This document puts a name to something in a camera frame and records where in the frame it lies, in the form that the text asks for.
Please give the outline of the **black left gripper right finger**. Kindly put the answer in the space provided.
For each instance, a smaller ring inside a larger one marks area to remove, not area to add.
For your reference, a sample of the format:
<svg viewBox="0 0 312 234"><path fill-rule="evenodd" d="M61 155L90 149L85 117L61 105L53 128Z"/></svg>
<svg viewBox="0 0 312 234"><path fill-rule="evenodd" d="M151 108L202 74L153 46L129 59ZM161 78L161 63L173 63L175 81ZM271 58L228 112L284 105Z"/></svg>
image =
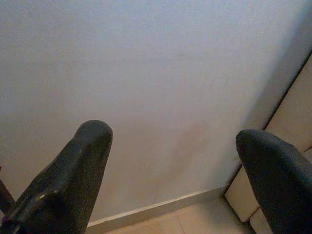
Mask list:
<svg viewBox="0 0 312 234"><path fill-rule="evenodd" d="M245 129L236 148L254 196L275 234L312 232L312 164L293 145Z"/></svg>

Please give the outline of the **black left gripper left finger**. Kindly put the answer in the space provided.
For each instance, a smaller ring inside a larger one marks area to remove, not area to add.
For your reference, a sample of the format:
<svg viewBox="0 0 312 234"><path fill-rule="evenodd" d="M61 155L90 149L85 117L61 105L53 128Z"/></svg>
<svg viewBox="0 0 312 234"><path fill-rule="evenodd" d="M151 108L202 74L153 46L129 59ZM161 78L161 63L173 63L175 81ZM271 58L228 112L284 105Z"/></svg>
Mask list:
<svg viewBox="0 0 312 234"><path fill-rule="evenodd" d="M83 234L102 184L113 130L89 120L17 199L2 234Z"/></svg>

